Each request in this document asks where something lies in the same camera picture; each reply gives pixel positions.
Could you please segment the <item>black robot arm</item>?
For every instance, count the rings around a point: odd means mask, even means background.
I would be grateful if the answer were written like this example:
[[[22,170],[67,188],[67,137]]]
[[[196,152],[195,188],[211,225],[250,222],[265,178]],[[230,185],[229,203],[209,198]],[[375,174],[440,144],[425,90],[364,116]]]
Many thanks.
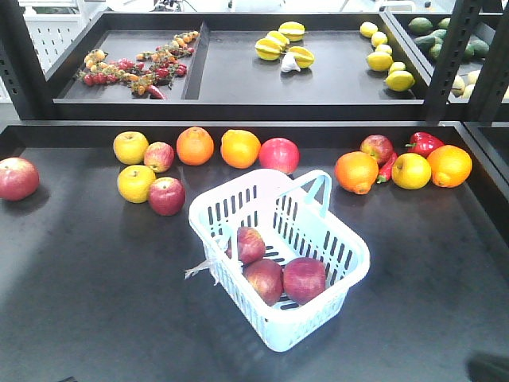
[[[476,353],[466,363],[468,378],[474,382],[508,382],[508,357]]]

